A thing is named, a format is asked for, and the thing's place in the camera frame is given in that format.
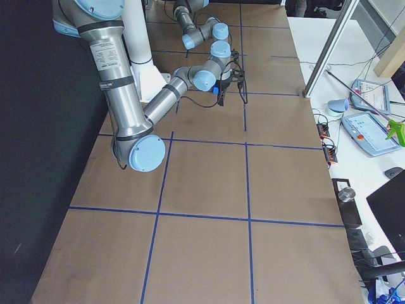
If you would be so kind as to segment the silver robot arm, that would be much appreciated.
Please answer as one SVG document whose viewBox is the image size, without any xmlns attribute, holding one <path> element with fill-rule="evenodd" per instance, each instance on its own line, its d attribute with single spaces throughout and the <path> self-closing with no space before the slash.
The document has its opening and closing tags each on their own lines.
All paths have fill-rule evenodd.
<svg viewBox="0 0 405 304">
<path fill-rule="evenodd" d="M 228 25 L 219 21 L 216 17 L 209 17 L 206 23 L 200 27 L 191 18 L 192 13 L 205 8 L 208 4 L 208 0 L 175 1 L 173 17 L 182 29 L 182 42 L 186 50 L 194 49 L 210 39 L 214 41 L 228 41 Z"/>
<path fill-rule="evenodd" d="M 54 1 L 53 24 L 60 34 L 88 42 L 106 95 L 113 139 L 111 148 L 121 168 L 150 172 L 165 157 L 156 124 L 191 88 L 217 95 L 222 105 L 227 87 L 245 88 L 239 54 L 231 48 L 228 26 L 215 17 L 197 27 L 191 14 L 207 1 L 176 1 L 173 16 L 186 49 L 211 41 L 203 65 L 186 66 L 164 78 L 153 63 L 140 1 Z"/>
</svg>

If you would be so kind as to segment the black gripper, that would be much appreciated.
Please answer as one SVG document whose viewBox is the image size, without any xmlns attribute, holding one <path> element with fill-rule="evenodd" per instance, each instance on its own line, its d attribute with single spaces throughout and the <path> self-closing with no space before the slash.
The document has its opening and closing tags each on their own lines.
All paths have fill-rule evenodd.
<svg viewBox="0 0 405 304">
<path fill-rule="evenodd" d="M 216 105 L 224 106 L 224 100 L 226 97 L 227 87 L 232 83 L 237 83 L 237 88 L 241 92 L 246 86 L 245 72 L 243 71 L 241 65 L 239 64 L 239 52 L 233 49 L 231 51 L 229 76 L 221 76 L 218 81 L 219 93 L 216 95 Z"/>
</svg>

